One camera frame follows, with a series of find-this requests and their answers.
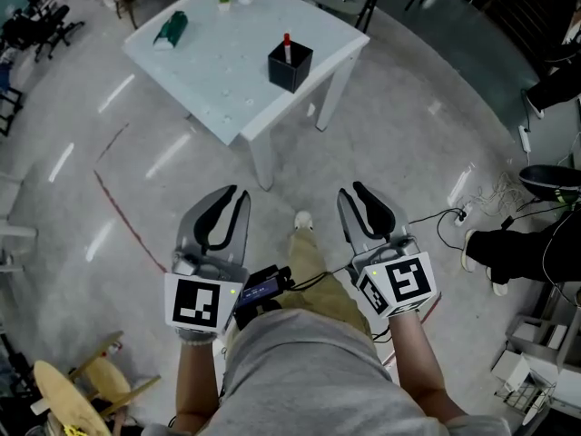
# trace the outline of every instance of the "white table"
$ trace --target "white table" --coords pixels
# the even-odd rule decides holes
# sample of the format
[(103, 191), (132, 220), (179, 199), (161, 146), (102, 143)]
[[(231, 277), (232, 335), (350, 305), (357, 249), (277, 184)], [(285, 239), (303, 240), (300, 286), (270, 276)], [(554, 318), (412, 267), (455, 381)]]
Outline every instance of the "white table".
[[(153, 39), (174, 11), (188, 16), (179, 44), (153, 50)], [(283, 33), (313, 50), (310, 74), (291, 94), (268, 79), (268, 54)], [(271, 128), (333, 74), (317, 128), (324, 131), (359, 52), (369, 38), (301, 0), (255, 0), (221, 13), (217, 0), (180, 0), (140, 27), (123, 50), (171, 96), (230, 144), (241, 134), (251, 148), (258, 182), (273, 181)]]

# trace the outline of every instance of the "white sneaker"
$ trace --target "white sneaker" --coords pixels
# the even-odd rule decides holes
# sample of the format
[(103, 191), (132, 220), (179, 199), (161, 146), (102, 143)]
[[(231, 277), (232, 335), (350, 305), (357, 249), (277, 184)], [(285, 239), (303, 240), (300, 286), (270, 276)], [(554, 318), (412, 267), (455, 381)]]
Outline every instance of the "white sneaker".
[(466, 254), (466, 250), (468, 248), (468, 241), (472, 234), (476, 232), (475, 229), (469, 229), (466, 231), (466, 236), (464, 236), (464, 249), (462, 250), (462, 255), (460, 256), (460, 263), (462, 264), (462, 268), (464, 268), (467, 272), (472, 273), (476, 268), (476, 260), (470, 258)]
[(294, 229), (295, 231), (300, 228), (309, 228), (312, 231), (312, 216), (309, 212), (301, 210), (294, 217)]
[[(492, 268), (489, 266), (487, 267), (487, 278), (492, 281)], [(506, 284), (496, 284), (495, 282), (492, 283), (492, 291), (498, 297), (504, 297), (508, 294), (508, 283)]]
[(528, 104), (533, 109), (533, 112), (535, 112), (535, 114), (537, 115), (537, 118), (539, 120), (542, 120), (545, 117), (545, 110), (537, 110), (533, 103), (528, 99), (528, 95), (525, 95), (525, 97), (527, 98)]

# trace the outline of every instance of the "red line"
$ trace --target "red line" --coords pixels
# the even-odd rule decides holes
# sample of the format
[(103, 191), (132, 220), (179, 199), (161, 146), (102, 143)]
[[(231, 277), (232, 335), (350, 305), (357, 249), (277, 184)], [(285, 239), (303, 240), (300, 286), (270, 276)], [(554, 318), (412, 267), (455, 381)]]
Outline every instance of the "red line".
[(101, 176), (99, 175), (99, 173), (97, 173), (95, 170), (93, 170), (93, 173), (96, 176), (97, 181), (99, 182), (99, 185), (101, 186), (101, 189), (103, 190), (105, 196), (107, 197), (107, 199), (109, 199), (109, 202), (111, 203), (111, 205), (113, 206), (113, 208), (115, 209), (115, 211), (119, 214), (119, 216), (121, 217), (121, 219), (125, 223), (125, 226), (127, 226), (127, 228), (129, 229), (129, 231), (131, 231), (131, 234), (133, 235), (133, 237), (143, 247), (143, 249), (145, 250), (145, 252), (149, 255), (149, 258), (152, 259), (152, 261), (157, 265), (157, 267), (162, 271), (162, 273), (167, 273), (166, 268), (161, 263), (159, 263), (157, 260), (155, 260), (155, 257), (153, 256), (153, 254), (149, 251), (149, 249), (147, 247), (145, 247), (145, 244), (143, 243), (142, 237), (131, 226), (131, 224), (129, 223), (129, 220), (127, 220), (127, 217), (122, 212), (121, 208), (119, 208), (119, 205), (117, 204), (117, 202), (115, 201), (115, 199), (111, 196), (111, 193), (109, 192), (109, 189), (107, 189), (105, 187), (105, 185), (103, 184), (103, 179), (101, 179)]
[[(439, 301), (441, 301), (441, 300), (442, 300), (442, 292), (440, 292), (440, 294), (439, 294), (438, 298), (436, 299), (436, 301), (434, 302), (434, 304), (431, 307), (429, 307), (429, 310), (424, 315), (424, 318), (421, 319), (421, 324), (424, 324), (424, 322), (428, 319), (428, 317), (432, 314), (432, 312), (434, 312), (434, 309), (436, 308), (436, 305), (438, 305), (439, 304)], [(389, 355), (389, 357), (387, 359), (385, 359), (385, 361), (382, 363), (382, 365), (384, 367), (386, 367), (390, 363), (392, 363), (393, 362), (393, 359), (395, 359), (395, 355), (396, 355), (396, 352), (393, 351)]]
[(115, 142), (117, 140), (117, 137), (119, 137), (119, 135), (127, 128), (127, 126), (129, 125), (129, 123), (127, 123), (124, 127), (122, 127), (119, 131), (117, 131), (117, 134), (113, 137), (113, 140), (107, 144), (107, 146), (105, 147), (105, 150), (103, 150), (101, 152), (101, 154), (99, 155), (99, 158), (97, 158), (97, 163), (99, 163), (99, 160), (101, 160), (103, 158), (103, 155), (105, 155), (107, 153), (107, 151), (111, 148), (111, 146), (113, 145), (113, 142)]

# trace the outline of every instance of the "device screen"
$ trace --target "device screen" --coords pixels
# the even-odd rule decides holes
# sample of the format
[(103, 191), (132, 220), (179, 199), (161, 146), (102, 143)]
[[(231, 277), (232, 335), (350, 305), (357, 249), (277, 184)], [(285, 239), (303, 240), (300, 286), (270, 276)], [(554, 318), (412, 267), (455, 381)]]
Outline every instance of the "device screen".
[(269, 295), (275, 293), (279, 290), (279, 284), (276, 281), (276, 278), (270, 278), (265, 282), (261, 282), (256, 286), (249, 287), (242, 292), (242, 296), (238, 301), (237, 307), (243, 307), (250, 302), (254, 302), (265, 295)]

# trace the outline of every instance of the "gray t-shirt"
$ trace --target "gray t-shirt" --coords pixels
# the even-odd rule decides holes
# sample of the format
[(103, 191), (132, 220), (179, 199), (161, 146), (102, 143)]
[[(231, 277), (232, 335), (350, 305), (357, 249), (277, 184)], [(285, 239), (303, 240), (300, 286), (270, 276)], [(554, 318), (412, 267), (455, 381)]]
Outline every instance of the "gray t-shirt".
[(495, 417), (446, 426), (391, 382), (373, 343), (350, 325), (303, 310), (265, 313), (238, 335), (220, 409), (203, 436), (505, 436)]

